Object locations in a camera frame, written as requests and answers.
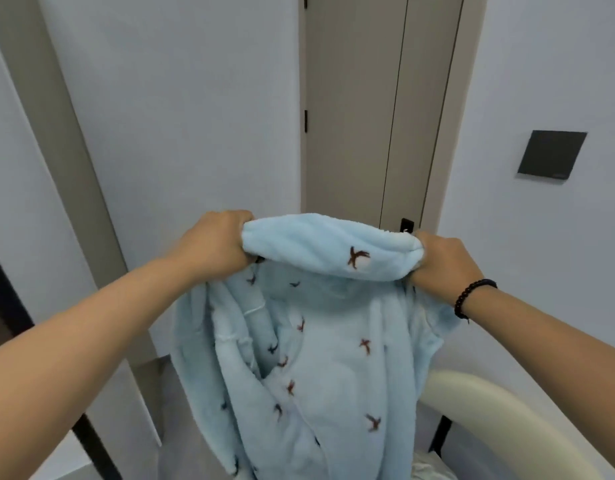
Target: black bead bracelet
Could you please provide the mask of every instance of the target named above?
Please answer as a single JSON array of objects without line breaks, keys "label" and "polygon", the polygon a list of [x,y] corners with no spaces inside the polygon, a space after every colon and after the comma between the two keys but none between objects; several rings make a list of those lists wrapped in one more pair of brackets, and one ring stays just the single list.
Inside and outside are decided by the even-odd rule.
[{"label": "black bead bracelet", "polygon": [[480,286],[493,286],[494,288],[498,288],[498,286],[496,286],[496,282],[495,281],[488,280],[487,278],[473,282],[470,286],[465,288],[465,291],[463,291],[463,293],[461,293],[461,296],[459,296],[456,299],[456,304],[454,305],[454,314],[457,317],[463,318],[464,320],[468,320],[469,321],[468,316],[465,315],[463,313],[463,310],[462,310],[463,302],[467,299],[467,297],[470,295],[470,293],[472,291],[474,291],[475,289],[479,288]]}]

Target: chair backrest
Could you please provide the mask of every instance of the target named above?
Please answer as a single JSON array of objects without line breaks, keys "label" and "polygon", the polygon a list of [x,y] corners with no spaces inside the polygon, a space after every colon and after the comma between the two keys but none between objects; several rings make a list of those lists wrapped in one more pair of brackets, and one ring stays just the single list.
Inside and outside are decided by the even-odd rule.
[{"label": "chair backrest", "polygon": [[602,480],[562,433],[491,382],[462,372],[432,371],[421,401],[488,445],[520,480]]}]

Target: blue blanket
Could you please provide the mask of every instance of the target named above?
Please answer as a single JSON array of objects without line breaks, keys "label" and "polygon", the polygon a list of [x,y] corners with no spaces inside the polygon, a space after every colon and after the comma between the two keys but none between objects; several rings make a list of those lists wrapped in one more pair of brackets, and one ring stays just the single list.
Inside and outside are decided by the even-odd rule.
[{"label": "blue blanket", "polygon": [[402,280],[421,243],[317,214],[249,222],[260,258],[177,303],[172,361],[239,479],[409,478],[415,404],[453,311]]}]

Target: beige door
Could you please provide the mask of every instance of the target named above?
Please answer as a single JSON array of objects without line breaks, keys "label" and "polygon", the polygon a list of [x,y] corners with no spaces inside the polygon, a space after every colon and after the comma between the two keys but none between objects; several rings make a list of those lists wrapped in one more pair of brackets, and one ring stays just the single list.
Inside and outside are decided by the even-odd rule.
[{"label": "beige door", "polygon": [[308,0],[306,210],[418,226],[462,0]]}]

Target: forearm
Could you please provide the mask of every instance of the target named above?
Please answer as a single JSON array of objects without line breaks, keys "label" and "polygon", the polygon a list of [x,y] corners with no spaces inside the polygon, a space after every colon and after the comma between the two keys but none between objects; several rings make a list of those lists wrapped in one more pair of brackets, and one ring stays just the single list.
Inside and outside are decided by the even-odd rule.
[{"label": "forearm", "polygon": [[155,260],[0,347],[0,480],[29,478],[132,338],[191,284],[173,260]]},{"label": "forearm", "polygon": [[473,291],[463,311],[615,467],[615,348],[494,288]]}]

